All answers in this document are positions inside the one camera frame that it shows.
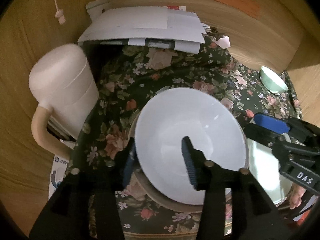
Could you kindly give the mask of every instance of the wood grain surface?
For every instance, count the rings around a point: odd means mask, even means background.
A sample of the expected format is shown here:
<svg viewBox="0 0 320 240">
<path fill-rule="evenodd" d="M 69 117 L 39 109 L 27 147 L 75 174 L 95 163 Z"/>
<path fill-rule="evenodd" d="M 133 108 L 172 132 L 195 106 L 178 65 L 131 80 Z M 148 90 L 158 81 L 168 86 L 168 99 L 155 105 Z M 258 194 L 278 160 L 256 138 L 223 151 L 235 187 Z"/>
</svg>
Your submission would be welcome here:
<svg viewBox="0 0 320 240">
<path fill-rule="evenodd" d="M 320 43 L 307 33 L 288 67 L 303 120 L 320 127 Z"/>
<path fill-rule="evenodd" d="M 85 5 L 94 0 L 57 1 L 64 25 L 54 0 L 14 0 L 0 21 L 0 199 L 25 234 L 48 199 L 53 160 L 31 135 L 37 102 L 29 72 L 51 49 L 77 41 L 91 22 Z"/>
<path fill-rule="evenodd" d="M 126 6 L 185 5 L 201 21 L 230 37 L 231 54 L 247 67 L 268 66 L 278 72 L 292 60 L 304 29 L 279 0 L 256 0 L 260 19 L 214 0 L 110 0 L 113 8 Z"/>
<path fill-rule="evenodd" d="M 305 0 L 279 0 L 298 19 L 303 27 L 320 42 L 320 25 L 317 16 Z"/>
</svg>

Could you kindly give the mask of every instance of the white plastic jug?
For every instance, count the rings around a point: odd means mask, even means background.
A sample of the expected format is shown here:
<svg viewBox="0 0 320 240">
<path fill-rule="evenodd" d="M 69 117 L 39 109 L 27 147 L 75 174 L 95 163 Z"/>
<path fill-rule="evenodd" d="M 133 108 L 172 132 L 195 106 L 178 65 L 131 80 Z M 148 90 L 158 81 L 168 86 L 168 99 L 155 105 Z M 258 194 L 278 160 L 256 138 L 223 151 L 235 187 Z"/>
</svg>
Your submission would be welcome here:
<svg viewBox="0 0 320 240">
<path fill-rule="evenodd" d="M 39 102 L 32 120 L 32 133 L 40 142 L 50 116 L 74 138 L 78 138 L 84 121 L 99 93 L 88 60 L 82 49 L 66 44 L 45 54 L 32 68 L 29 87 Z"/>
</svg>

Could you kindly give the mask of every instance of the floral tablecloth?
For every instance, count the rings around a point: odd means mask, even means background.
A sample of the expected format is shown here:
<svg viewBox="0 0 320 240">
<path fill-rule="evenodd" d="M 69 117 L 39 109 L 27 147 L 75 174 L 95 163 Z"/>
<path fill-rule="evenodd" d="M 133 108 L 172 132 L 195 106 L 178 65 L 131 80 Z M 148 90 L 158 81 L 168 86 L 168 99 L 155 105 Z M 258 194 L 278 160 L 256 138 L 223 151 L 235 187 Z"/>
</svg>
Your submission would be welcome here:
<svg viewBox="0 0 320 240">
<path fill-rule="evenodd" d="M 99 100 L 91 111 L 69 166 L 99 169 L 124 149 L 130 126 L 143 106 L 160 89 L 191 87 L 217 98 L 243 127 L 254 114 L 277 118 L 301 116 L 299 101 L 287 72 L 282 79 L 289 91 L 271 94 L 260 82 L 259 72 L 234 59 L 227 49 L 205 37 L 197 55 L 170 49 L 124 46 L 122 53 L 102 69 Z M 115 192 L 127 239 L 195 239 L 201 214 L 179 213 L 152 201 L 133 177 L 124 191 Z M 94 196 L 89 206 L 90 232 L 95 232 Z M 232 207 L 226 201 L 225 234 L 231 232 Z"/>
</svg>

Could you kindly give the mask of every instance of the jug handle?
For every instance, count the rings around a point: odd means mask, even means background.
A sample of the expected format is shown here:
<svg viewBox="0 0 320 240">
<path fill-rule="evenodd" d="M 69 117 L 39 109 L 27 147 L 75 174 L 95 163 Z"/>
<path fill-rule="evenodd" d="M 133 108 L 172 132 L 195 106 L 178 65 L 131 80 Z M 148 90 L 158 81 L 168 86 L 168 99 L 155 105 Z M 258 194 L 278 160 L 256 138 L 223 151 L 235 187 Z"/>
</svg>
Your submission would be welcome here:
<svg viewBox="0 0 320 240">
<path fill-rule="evenodd" d="M 47 123 L 52 111 L 52 108 L 48 110 L 38 105 L 32 118 L 31 132 L 39 146 L 68 161 L 72 150 L 47 131 Z"/>
</svg>

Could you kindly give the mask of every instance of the blue gripper pad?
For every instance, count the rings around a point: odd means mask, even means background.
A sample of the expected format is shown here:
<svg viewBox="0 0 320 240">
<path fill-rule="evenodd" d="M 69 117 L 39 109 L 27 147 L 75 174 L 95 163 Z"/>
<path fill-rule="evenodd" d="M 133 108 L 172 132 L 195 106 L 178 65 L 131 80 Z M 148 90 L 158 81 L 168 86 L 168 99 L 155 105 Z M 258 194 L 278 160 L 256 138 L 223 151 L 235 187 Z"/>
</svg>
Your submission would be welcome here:
<svg viewBox="0 0 320 240">
<path fill-rule="evenodd" d="M 256 114 L 254 116 L 254 122 L 259 126 L 279 134 L 288 133 L 290 130 L 290 127 L 287 126 L 284 121 L 264 114 Z"/>
</svg>

